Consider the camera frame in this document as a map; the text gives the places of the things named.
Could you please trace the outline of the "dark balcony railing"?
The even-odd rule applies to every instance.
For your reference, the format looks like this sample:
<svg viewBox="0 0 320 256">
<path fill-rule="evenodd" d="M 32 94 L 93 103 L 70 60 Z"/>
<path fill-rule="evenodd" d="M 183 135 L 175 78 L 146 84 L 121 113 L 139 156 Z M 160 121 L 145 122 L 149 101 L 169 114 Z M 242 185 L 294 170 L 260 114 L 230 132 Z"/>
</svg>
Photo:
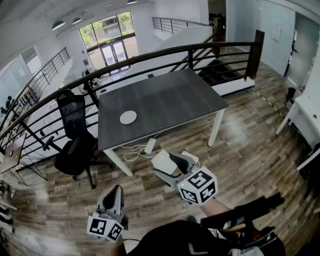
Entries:
<svg viewBox="0 0 320 256">
<path fill-rule="evenodd" d="M 58 74 L 69 58 L 67 49 L 63 48 L 44 66 L 35 71 L 32 74 L 31 80 L 26 85 L 22 98 L 26 101 L 38 100 L 45 88 L 50 85 L 53 78 Z"/>
<path fill-rule="evenodd" d="M 176 18 L 152 17 L 153 28 L 175 34 L 187 27 L 209 27 L 210 25 Z"/>
</svg>

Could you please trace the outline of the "person's left forearm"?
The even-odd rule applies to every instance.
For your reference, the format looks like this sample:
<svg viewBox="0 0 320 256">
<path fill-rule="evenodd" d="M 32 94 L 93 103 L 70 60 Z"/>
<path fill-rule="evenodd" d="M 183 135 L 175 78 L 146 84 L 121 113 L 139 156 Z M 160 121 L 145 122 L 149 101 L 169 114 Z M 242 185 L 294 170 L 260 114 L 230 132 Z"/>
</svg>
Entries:
<svg viewBox="0 0 320 256">
<path fill-rule="evenodd" d="M 108 242 L 106 244 L 106 256 L 127 256 L 124 241 L 122 239 L 115 243 Z"/>
</svg>

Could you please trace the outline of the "yellow black floor tape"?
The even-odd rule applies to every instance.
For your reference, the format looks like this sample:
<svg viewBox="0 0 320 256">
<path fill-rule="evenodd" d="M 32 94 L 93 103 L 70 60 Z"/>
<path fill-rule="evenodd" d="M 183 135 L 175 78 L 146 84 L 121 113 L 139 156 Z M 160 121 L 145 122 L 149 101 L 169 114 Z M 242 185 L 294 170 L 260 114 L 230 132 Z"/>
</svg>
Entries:
<svg viewBox="0 0 320 256">
<path fill-rule="evenodd" d="M 253 89 L 253 91 L 255 91 L 255 93 L 256 93 L 259 97 L 261 97 L 266 103 L 268 103 L 283 119 L 285 118 L 285 117 L 283 116 L 283 114 L 282 114 L 271 102 L 269 102 L 262 94 L 260 94 L 259 91 L 255 90 L 255 89 Z"/>
</svg>

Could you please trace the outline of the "black mesh office chair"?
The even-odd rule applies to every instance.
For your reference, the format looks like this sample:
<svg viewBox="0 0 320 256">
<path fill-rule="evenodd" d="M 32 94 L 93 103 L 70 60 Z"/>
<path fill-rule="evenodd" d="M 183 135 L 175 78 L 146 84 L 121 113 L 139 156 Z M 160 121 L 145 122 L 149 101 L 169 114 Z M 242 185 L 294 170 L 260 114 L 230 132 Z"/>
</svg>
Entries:
<svg viewBox="0 0 320 256">
<path fill-rule="evenodd" d="M 74 180 L 86 171 L 91 189 L 95 189 L 90 166 L 109 162 L 97 161 L 98 139 L 87 129 L 86 103 L 83 95 L 75 95 L 70 89 L 59 94 L 56 99 L 61 115 L 63 128 L 69 141 L 54 158 L 54 167 L 60 172 L 72 176 Z"/>
</svg>

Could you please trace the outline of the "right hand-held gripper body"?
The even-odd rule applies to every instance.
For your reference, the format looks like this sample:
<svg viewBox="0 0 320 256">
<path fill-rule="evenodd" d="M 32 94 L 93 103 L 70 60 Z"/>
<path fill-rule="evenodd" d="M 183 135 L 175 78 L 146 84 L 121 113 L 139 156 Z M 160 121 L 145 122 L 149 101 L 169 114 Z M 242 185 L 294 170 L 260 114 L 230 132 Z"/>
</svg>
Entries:
<svg viewBox="0 0 320 256">
<path fill-rule="evenodd" d="M 217 177 L 205 166 L 177 184 L 183 200 L 202 206 L 218 193 Z"/>
</svg>

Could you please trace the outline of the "person's black clothing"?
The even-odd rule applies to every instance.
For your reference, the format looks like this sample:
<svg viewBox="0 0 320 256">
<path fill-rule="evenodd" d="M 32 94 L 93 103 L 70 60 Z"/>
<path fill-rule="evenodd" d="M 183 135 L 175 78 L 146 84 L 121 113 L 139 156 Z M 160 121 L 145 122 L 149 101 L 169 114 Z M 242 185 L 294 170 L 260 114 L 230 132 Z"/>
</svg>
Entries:
<svg viewBox="0 0 320 256">
<path fill-rule="evenodd" d="M 286 256 L 281 241 L 241 249 L 199 223 L 177 220 L 149 231 L 128 256 Z"/>
</svg>

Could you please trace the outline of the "white square object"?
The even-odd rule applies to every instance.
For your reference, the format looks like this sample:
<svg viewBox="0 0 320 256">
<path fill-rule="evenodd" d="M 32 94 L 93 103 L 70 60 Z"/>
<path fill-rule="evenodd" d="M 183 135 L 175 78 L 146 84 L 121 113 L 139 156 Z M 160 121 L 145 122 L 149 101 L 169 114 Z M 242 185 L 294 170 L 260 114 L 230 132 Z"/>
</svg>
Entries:
<svg viewBox="0 0 320 256">
<path fill-rule="evenodd" d="M 152 160 L 155 169 L 160 170 L 168 175 L 172 175 L 178 168 L 177 164 L 171 160 L 170 154 L 162 149 Z"/>
</svg>

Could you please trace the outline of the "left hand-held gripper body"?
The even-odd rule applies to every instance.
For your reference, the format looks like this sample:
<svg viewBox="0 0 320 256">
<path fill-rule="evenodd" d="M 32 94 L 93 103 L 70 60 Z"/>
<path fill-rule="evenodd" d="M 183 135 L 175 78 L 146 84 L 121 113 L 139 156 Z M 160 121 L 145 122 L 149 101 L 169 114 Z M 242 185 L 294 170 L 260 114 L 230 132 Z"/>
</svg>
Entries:
<svg viewBox="0 0 320 256">
<path fill-rule="evenodd" d="M 96 239 L 115 243 L 128 224 L 129 219 L 122 211 L 97 209 L 88 217 L 86 232 Z"/>
</svg>

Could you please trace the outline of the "small wooden hairpin-leg desk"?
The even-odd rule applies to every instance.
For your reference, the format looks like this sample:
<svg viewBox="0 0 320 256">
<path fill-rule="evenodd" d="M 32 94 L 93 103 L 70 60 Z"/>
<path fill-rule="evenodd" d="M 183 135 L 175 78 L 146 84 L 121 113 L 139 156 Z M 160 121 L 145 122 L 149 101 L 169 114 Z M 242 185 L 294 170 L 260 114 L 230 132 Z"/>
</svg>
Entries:
<svg viewBox="0 0 320 256">
<path fill-rule="evenodd" d="M 23 184 L 26 187 L 28 186 L 23 180 L 22 176 L 19 174 L 17 167 L 23 166 L 29 170 L 31 170 L 34 174 L 38 175 L 40 178 L 48 181 L 47 178 L 41 173 L 41 171 L 36 167 L 27 166 L 26 163 L 22 160 L 22 152 L 24 143 L 26 140 L 26 134 L 22 135 L 20 138 L 11 143 L 5 150 L 2 158 L 2 162 L 0 165 L 0 174 L 9 173 L 13 175 L 18 180 L 19 184 Z"/>
</svg>

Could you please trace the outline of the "dark grey table white legs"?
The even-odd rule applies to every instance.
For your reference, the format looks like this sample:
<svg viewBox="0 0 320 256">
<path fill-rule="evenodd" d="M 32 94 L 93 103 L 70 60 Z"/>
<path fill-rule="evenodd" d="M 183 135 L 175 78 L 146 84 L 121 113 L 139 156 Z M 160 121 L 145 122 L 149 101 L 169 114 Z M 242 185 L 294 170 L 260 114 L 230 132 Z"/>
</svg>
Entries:
<svg viewBox="0 0 320 256">
<path fill-rule="evenodd" d="M 227 107 L 227 102 L 189 68 L 134 82 L 99 96 L 98 150 L 132 177 L 115 148 L 215 114 L 208 140 L 212 147 Z M 127 125 L 120 122 L 126 111 L 137 114 Z"/>
</svg>

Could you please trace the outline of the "white round plate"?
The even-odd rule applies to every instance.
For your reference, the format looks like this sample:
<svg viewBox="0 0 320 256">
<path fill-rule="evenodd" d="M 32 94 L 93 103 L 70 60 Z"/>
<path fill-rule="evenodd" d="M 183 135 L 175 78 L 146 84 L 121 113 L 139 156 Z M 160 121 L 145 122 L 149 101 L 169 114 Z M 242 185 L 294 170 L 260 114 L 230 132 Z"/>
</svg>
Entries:
<svg viewBox="0 0 320 256">
<path fill-rule="evenodd" d="M 132 110 L 125 111 L 121 114 L 119 121 L 123 125 L 129 125 L 133 123 L 137 118 L 137 113 Z"/>
</svg>

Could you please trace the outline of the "dark staircase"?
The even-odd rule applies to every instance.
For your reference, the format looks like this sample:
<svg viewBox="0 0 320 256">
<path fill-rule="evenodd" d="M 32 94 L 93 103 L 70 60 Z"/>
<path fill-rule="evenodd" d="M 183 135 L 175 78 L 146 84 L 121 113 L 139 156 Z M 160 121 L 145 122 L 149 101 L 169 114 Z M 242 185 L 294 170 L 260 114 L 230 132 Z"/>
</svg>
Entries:
<svg viewBox="0 0 320 256">
<path fill-rule="evenodd" d="M 201 69 L 198 75 L 210 86 L 243 79 L 246 74 L 248 60 L 223 62 L 215 59 Z"/>
</svg>

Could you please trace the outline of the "white desk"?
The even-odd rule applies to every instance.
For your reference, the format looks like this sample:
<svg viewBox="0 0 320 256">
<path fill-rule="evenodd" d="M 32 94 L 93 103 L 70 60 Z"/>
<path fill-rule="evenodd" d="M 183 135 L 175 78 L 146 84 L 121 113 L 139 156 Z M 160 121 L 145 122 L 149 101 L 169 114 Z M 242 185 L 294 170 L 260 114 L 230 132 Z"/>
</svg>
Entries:
<svg viewBox="0 0 320 256">
<path fill-rule="evenodd" d="M 278 135 L 286 125 L 296 127 L 312 150 L 320 143 L 320 108 L 308 96 L 301 95 L 294 99 L 275 133 Z"/>
</svg>

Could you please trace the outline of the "glass entrance front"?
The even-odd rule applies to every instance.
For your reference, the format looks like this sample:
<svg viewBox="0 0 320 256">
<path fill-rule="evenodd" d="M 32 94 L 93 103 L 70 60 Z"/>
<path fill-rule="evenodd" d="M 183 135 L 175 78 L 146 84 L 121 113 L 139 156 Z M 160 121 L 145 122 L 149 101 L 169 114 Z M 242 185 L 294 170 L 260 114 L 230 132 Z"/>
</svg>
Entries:
<svg viewBox="0 0 320 256">
<path fill-rule="evenodd" d="M 101 69 L 140 55 L 131 12 L 122 12 L 79 29 L 92 66 Z"/>
</svg>

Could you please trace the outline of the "person's right forearm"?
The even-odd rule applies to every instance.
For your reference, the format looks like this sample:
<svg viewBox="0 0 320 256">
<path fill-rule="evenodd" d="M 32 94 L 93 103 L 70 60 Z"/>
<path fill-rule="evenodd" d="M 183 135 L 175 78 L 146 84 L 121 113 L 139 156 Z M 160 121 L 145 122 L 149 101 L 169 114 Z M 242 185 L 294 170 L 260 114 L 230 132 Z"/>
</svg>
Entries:
<svg viewBox="0 0 320 256">
<path fill-rule="evenodd" d="M 200 206 L 200 208 L 207 217 L 216 216 L 232 210 L 213 197 L 208 199 L 203 205 Z"/>
</svg>

